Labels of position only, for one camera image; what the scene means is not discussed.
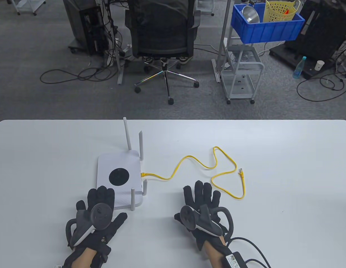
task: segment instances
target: hand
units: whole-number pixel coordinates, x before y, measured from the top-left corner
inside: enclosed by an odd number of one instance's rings
[[[202,182],[199,180],[195,183],[195,187],[194,187],[195,201],[193,200],[192,189],[190,186],[185,186],[183,188],[183,191],[184,191],[185,204],[192,207],[197,212],[200,212],[200,206],[203,204],[206,204],[208,208],[217,208],[219,206],[221,193],[215,190],[213,192],[213,198],[211,198],[212,187],[210,183],[205,183],[203,185]],[[180,219],[180,213],[175,214],[174,218],[180,223],[182,223]],[[224,233],[228,232],[228,230],[219,223],[220,218],[217,213],[212,214],[211,219],[212,221],[219,224],[219,226],[222,228]],[[230,250],[228,249],[228,247],[226,247],[222,243],[220,237],[209,235],[206,232],[203,232],[198,229],[191,231],[191,233],[196,238],[196,245],[199,250],[202,249],[202,246],[204,245],[205,241],[208,241],[220,253],[227,254],[227,255],[231,254],[229,253]]]
[[[100,186],[97,190],[91,189],[89,193],[87,194],[87,204],[88,204],[87,210],[90,212],[92,208],[98,203],[108,204],[113,210],[114,209],[114,190],[111,188],[106,189],[106,187],[104,186]],[[86,209],[85,202],[83,200],[78,201],[76,203],[76,209],[85,210]],[[109,246],[107,246],[107,243],[116,234],[117,230],[121,227],[121,225],[126,219],[127,219],[127,213],[120,213],[106,229],[101,231],[96,230],[93,233],[89,234],[76,247],[74,251],[74,253],[77,252],[75,254],[75,257],[78,258],[80,256],[79,252],[81,252],[82,254],[86,248],[90,248],[94,251],[97,251],[96,255],[94,256],[92,260],[91,267],[100,268],[102,264],[107,261],[108,255],[111,252],[111,249]],[[76,259],[75,258],[74,260],[72,260],[73,257],[71,256],[73,254],[71,254],[65,261],[65,264],[68,267],[71,267],[70,265]]]

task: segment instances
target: label sticker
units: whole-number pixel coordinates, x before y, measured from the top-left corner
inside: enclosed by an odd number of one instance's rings
[[[237,260],[235,259],[234,255],[226,256],[226,260],[228,261],[231,268],[240,268]]]

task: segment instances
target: power adapter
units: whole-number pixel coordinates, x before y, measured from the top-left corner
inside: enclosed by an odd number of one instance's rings
[[[239,252],[234,252],[223,259],[226,268],[248,268]]]

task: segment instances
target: metal bowl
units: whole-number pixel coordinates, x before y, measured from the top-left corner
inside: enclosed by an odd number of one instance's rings
[[[260,22],[259,14],[257,14],[256,9],[254,9],[252,6],[246,5],[242,9],[242,15],[247,20],[248,23],[259,23]]]

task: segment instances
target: forearm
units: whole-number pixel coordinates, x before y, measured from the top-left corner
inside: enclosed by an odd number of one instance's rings
[[[220,236],[220,240],[225,245],[225,240],[222,236]],[[216,249],[214,249],[213,246],[208,241],[205,241],[204,248],[205,248],[206,254],[209,257],[211,266],[213,268],[223,268],[222,260],[224,258],[224,255],[218,252]]]
[[[92,259],[96,253],[96,251],[86,248],[82,255],[72,263],[72,268],[90,268]]]

